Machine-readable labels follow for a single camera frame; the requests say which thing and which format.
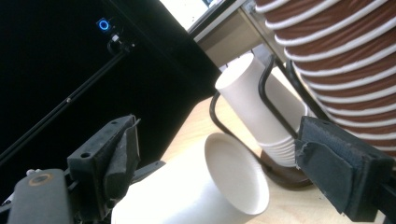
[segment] blue led light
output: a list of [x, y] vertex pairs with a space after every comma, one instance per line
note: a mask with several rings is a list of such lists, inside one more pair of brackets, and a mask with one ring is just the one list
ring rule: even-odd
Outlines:
[[101, 21], [99, 21], [99, 28], [101, 29], [101, 30], [103, 30], [103, 31], [106, 31], [106, 30], [108, 30], [108, 28], [110, 28], [110, 24], [108, 23], [108, 21], [106, 21], [106, 20], [101, 20]]

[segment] stack of paper cups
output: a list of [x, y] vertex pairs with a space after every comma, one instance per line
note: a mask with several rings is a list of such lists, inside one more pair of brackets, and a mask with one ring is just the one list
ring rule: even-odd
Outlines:
[[[224, 70], [216, 82], [216, 89], [271, 159], [279, 165], [292, 167], [295, 165], [294, 139], [259, 95], [259, 81], [264, 69], [265, 66], [253, 54], [246, 54]], [[301, 116], [308, 115], [307, 106], [273, 75], [268, 77], [265, 90], [271, 102], [297, 132]]]

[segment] paper cup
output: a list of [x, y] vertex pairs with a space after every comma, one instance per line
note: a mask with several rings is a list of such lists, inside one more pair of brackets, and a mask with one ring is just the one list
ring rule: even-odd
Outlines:
[[246, 223], [268, 202], [258, 162], [231, 136], [213, 133], [129, 187], [112, 223]]
[[[260, 98], [258, 85], [263, 70], [264, 65], [253, 54], [246, 54], [224, 70], [216, 82], [216, 89], [257, 142], [275, 144], [290, 135]], [[305, 112], [304, 104], [272, 75], [265, 89], [276, 108], [297, 129]]]

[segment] table surface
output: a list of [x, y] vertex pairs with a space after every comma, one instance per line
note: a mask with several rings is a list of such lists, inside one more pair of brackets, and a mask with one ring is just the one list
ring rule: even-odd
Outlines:
[[[190, 113], [175, 139], [165, 151], [162, 161], [169, 162], [186, 149], [193, 147], [211, 133], [221, 133], [209, 116], [211, 98], [200, 102]], [[221, 122], [235, 133], [249, 148], [260, 156], [261, 148], [242, 121], [220, 96], [216, 114]], [[268, 208], [248, 223], [353, 223], [335, 208], [315, 186], [300, 189], [284, 189], [267, 178], [270, 202]], [[384, 216], [378, 213], [375, 223], [382, 223]]]

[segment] black background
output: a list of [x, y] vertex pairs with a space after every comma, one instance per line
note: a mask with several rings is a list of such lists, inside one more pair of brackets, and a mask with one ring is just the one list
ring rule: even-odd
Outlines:
[[128, 114], [142, 119], [140, 166], [156, 161], [214, 93], [218, 68], [159, 1], [2, 1], [0, 152], [112, 58], [95, 23], [117, 17], [114, 6], [128, 14], [119, 19], [134, 51], [0, 167], [0, 200], [28, 169], [65, 169], [68, 155]]

